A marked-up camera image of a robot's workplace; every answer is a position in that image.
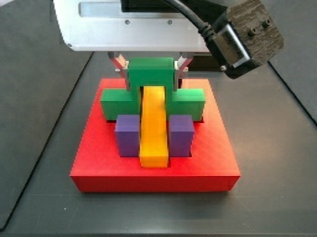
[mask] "metal bracket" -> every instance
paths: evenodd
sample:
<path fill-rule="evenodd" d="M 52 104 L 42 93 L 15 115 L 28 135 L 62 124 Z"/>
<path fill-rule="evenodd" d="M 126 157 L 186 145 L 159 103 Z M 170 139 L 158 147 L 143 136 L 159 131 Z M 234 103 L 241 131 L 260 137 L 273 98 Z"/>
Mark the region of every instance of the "metal bracket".
<path fill-rule="evenodd" d="M 178 80 L 182 79 L 189 72 L 189 65 L 193 61 L 193 52 L 182 52 L 178 61 L 175 62 L 175 83 L 174 90 L 178 89 Z"/>
<path fill-rule="evenodd" d="M 127 79 L 127 66 L 129 61 L 126 61 L 121 52 L 108 52 L 108 59 L 111 60 L 115 72 L 126 79 L 126 89 L 130 91 L 130 83 Z"/>

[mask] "purple block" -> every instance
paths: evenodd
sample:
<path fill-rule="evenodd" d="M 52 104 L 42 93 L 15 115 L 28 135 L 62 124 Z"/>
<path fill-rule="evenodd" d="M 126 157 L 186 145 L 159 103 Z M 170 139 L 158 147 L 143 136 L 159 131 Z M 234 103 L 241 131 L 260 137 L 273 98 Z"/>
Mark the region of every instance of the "purple block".
<path fill-rule="evenodd" d="M 115 124 L 115 138 L 121 157 L 139 157 L 141 115 L 119 115 Z"/>
<path fill-rule="evenodd" d="M 169 151 L 170 157 L 190 157 L 194 135 L 193 119 L 190 115 L 171 115 L 169 123 Z"/>

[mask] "black cable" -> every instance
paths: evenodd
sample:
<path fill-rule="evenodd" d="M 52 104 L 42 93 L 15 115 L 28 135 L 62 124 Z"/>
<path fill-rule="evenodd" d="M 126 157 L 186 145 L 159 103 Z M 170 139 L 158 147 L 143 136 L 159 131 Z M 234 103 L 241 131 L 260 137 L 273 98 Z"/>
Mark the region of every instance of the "black cable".
<path fill-rule="evenodd" d="M 162 0 L 167 5 L 170 5 L 182 15 L 190 20 L 199 34 L 202 35 L 209 51 L 213 53 L 219 53 L 219 49 L 213 41 L 214 29 L 207 22 L 195 15 L 191 9 L 179 0 Z"/>
<path fill-rule="evenodd" d="M 209 25 L 203 20 L 195 15 L 191 9 L 179 0 L 162 0 L 167 5 L 170 5 L 177 11 L 179 11 L 183 16 L 190 20 L 193 25 L 201 31 Z"/>

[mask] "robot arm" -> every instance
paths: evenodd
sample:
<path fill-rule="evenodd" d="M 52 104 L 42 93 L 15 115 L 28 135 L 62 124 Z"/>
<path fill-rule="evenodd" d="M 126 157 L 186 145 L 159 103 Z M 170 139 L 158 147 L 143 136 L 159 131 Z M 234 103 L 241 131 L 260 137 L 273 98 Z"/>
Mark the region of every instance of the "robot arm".
<path fill-rule="evenodd" d="M 260 0 L 54 1 L 64 42 L 76 51 L 210 51 L 236 79 L 284 46 Z"/>

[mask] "red block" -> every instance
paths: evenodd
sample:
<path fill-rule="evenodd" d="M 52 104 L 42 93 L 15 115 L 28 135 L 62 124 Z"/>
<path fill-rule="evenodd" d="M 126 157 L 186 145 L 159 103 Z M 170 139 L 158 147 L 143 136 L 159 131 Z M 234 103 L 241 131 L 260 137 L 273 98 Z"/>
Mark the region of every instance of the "red block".
<path fill-rule="evenodd" d="M 241 171 L 228 139 L 209 80 L 183 80 L 183 88 L 206 93 L 203 123 L 195 123 L 190 158 L 171 158 L 169 168 L 142 168 L 141 160 L 122 158 L 115 143 L 115 124 L 107 123 L 99 98 L 103 89 L 125 88 L 125 80 L 102 80 L 78 149 L 71 177 L 82 192 L 224 192 Z"/>

